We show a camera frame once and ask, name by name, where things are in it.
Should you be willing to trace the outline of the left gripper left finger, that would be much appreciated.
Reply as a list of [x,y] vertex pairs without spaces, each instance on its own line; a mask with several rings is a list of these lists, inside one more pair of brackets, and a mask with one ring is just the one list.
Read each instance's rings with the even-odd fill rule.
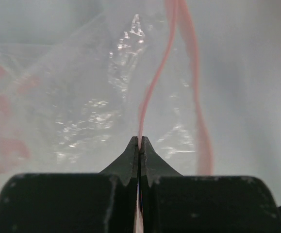
[[0,233],[132,233],[138,139],[100,173],[22,173],[0,191]]

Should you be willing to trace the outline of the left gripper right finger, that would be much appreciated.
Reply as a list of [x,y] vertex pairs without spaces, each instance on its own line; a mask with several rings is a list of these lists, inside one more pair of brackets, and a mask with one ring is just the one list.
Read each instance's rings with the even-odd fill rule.
[[183,176],[147,137],[140,169],[146,233],[281,233],[281,213],[259,178]]

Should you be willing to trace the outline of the clear zip top bag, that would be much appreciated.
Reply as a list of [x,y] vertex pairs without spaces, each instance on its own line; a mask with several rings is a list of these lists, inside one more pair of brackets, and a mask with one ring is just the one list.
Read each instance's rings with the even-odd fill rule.
[[281,0],[0,0],[0,191],[22,173],[100,173],[138,139],[183,176],[253,176],[281,213]]

